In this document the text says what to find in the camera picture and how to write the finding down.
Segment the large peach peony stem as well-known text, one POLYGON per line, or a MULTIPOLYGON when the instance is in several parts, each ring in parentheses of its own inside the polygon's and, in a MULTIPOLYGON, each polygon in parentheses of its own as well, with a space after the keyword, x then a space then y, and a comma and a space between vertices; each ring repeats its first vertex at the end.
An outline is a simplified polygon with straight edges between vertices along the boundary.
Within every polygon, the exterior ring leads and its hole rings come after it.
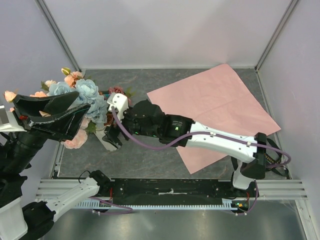
POLYGON ((74 88, 76 85, 76 82, 80 79, 83 79, 84 76, 80 71, 71 71, 68 67, 63 67, 61 69, 61 72, 64 75, 63 81, 55 81, 55 80, 47 80, 41 82, 41 89, 42 91, 37 91, 34 94, 31 94, 30 97, 34 98, 43 98, 48 97, 50 92, 51 86, 56 86, 57 84, 62 84, 62 87, 65 86, 65 84, 68 85, 69 88, 74 88))

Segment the purple pink wrapping paper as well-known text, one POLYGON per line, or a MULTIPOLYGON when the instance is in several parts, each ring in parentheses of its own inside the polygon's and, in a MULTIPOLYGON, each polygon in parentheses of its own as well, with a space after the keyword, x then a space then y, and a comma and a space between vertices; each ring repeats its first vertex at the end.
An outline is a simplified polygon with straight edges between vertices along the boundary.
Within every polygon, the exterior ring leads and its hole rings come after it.
POLYGON ((236 135, 269 136, 281 129, 266 111, 254 69, 162 69, 156 79, 147 96, 166 114, 236 135))

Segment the cream rose stem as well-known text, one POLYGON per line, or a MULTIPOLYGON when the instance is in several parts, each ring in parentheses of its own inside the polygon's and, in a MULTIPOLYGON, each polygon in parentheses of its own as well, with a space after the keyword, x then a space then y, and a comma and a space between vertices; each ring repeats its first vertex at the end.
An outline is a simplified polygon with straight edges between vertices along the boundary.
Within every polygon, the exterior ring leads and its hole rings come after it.
MULTIPOLYGON (((48 96, 49 88, 51 85, 56 84, 57 82, 54 80, 47 80, 41 82, 41 89, 42 91, 37 91, 34 94, 31 94, 30 97, 32 98, 44 98, 48 96)), ((13 99, 17 96, 16 92, 6 90, 4 92, 4 98, 8 103, 11 103, 13 99)))

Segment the blue hydrangea stem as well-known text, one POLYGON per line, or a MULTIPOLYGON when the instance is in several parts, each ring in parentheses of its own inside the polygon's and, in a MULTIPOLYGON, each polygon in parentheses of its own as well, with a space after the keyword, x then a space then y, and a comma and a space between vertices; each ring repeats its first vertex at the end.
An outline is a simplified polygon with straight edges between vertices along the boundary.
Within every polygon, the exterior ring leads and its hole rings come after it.
POLYGON ((107 122, 107 101, 100 95, 99 88, 91 79, 80 79, 75 87, 70 87, 66 82, 53 83, 48 90, 48 96, 57 96, 69 92, 77 92, 79 96, 72 103, 71 107, 81 104, 90 104, 85 117, 93 123, 101 125, 107 122))

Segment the small peach rose sprig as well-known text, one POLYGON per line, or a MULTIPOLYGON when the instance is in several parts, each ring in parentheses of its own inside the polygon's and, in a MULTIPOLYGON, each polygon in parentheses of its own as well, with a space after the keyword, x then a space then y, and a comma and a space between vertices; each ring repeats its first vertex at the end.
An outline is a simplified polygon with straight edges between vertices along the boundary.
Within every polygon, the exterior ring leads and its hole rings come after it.
POLYGON ((90 120, 88 118, 84 118, 82 120, 81 126, 72 140, 63 141, 62 144, 67 149, 79 149, 88 139, 88 134, 86 132, 86 128, 89 125, 90 120))

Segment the dusty pink rose stem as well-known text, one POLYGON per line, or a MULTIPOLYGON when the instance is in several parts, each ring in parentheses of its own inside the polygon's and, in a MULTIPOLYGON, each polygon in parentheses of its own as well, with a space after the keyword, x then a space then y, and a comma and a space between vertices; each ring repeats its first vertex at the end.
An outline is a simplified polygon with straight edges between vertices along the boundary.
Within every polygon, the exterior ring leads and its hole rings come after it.
POLYGON ((127 88, 123 88, 121 86, 110 87, 107 91, 107 96, 110 96, 112 93, 125 95, 128 98, 128 105, 129 106, 132 105, 131 98, 136 94, 136 92, 133 90, 133 88, 131 86, 129 86, 127 88))

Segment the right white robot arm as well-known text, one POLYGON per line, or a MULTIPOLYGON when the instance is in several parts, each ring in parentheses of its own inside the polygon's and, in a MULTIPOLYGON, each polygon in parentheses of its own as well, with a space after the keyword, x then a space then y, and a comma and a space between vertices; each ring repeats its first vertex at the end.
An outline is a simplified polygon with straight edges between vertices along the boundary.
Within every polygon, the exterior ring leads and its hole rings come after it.
POLYGON ((170 147, 197 148, 203 153, 222 153, 235 161, 229 191, 235 197, 242 196, 254 180, 266 176, 267 163, 264 159, 267 136, 258 132, 254 136, 237 135, 211 128, 191 118, 166 114, 149 100, 130 107, 124 95, 107 100, 108 112, 116 126, 106 131, 109 141, 117 141, 123 134, 127 140, 152 149, 164 150, 170 147))

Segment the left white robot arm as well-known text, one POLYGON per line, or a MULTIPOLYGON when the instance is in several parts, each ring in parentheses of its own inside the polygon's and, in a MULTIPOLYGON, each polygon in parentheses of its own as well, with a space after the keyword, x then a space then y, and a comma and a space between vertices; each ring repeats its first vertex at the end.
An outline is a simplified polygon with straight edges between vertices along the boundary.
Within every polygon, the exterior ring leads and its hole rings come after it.
POLYGON ((87 198, 106 196, 110 179, 92 171, 76 186, 50 199, 36 201, 41 174, 26 169, 46 141, 73 139, 90 105, 74 106, 76 91, 46 97, 16 95, 13 110, 0 107, 0 237, 3 240, 37 240, 48 233, 67 211, 87 198))

